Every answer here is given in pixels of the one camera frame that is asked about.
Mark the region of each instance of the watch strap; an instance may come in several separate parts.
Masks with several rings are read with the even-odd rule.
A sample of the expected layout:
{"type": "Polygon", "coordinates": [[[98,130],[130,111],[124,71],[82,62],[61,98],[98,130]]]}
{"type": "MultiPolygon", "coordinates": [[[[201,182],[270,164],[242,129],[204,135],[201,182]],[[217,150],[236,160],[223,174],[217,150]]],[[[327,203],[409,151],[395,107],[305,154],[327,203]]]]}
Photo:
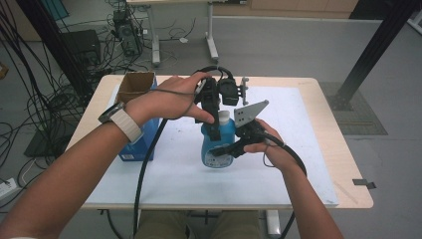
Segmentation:
{"type": "Polygon", "coordinates": [[[110,119],[126,134],[130,142],[136,142],[143,135],[139,126],[124,109],[118,110],[110,119]]]}

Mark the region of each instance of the power strip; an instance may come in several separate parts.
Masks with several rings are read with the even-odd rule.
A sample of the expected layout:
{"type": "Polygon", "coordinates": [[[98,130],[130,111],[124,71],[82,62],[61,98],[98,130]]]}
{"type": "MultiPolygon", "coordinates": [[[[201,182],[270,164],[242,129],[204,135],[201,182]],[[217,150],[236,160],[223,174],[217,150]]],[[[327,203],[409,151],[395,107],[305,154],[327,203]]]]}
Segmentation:
{"type": "Polygon", "coordinates": [[[19,190],[13,177],[7,180],[7,182],[9,183],[3,182],[2,184],[0,184],[0,200],[8,197],[15,191],[19,190]]]}

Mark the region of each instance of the cardboard box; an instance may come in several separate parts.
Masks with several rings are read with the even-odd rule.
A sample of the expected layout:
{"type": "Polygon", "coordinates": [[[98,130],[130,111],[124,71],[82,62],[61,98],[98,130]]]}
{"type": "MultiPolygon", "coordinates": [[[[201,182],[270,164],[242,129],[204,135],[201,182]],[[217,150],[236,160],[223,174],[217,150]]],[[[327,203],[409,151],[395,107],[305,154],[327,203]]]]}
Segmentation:
{"type": "MultiPolygon", "coordinates": [[[[154,73],[127,73],[120,88],[118,89],[116,99],[118,102],[127,103],[157,87],[157,81],[154,73]]],[[[155,137],[158,129],[159,119],[151,119],[140,129],[143,136],[135,143],[128,143],[118,154],[123,161],[143,161],[146,152],[155,137]]]]}

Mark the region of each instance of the hand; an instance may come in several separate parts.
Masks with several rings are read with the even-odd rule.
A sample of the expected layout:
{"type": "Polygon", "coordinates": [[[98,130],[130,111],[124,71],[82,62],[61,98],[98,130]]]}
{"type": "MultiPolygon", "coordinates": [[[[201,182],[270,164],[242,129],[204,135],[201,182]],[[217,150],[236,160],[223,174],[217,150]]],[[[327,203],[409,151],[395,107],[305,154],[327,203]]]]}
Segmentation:
{"type": "MultiPolygon", "coordinates": [[[[261,119],[256,119],[256,121],[264,128],[264,130],[268,134],[283,141],[279,133],[271,126],[269,126],[265,121],[261,119]]],[[[291,155],[289,155],[284,149],[280,148],[279,146],[276,146],[276,144],[273,142],[271,142],[270,144],[266,144],[265,142],[249,144],[246,145],[243,149],[245,150],[245,152],[264,152],[270,162],[273,164],[273,166],[281,171],[284,171],[290,166],[298,166],[291,155]]]]}
{"type": "Polygon", "coordinates": [[[139,98],[129,102],[127,111],[132,111],[131,116],[136,119],[141,110],[147,110],[151,118],[176,119],[180,117],[192,117],[206,122],[214,122],[214,118],[207,112],[201,110],[194,101],[194,91],[197,84],[204,78],[210,77],[206,73],[195,73],[183,79],[173,76],[160,84],[157,91],[151,91],[139,98]]]}

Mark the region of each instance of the bottle cap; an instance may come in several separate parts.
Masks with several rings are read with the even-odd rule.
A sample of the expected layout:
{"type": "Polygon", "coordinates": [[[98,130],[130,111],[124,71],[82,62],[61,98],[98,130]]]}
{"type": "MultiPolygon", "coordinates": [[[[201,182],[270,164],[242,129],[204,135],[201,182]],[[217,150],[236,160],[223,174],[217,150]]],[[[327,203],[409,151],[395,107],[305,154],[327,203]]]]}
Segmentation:
{"type": "Polygon", "coordinates": [[[230,112],[229,111],[220,111],[218,112],[218,121],[220,125],[227,124],[230,120],[230,112]]]}

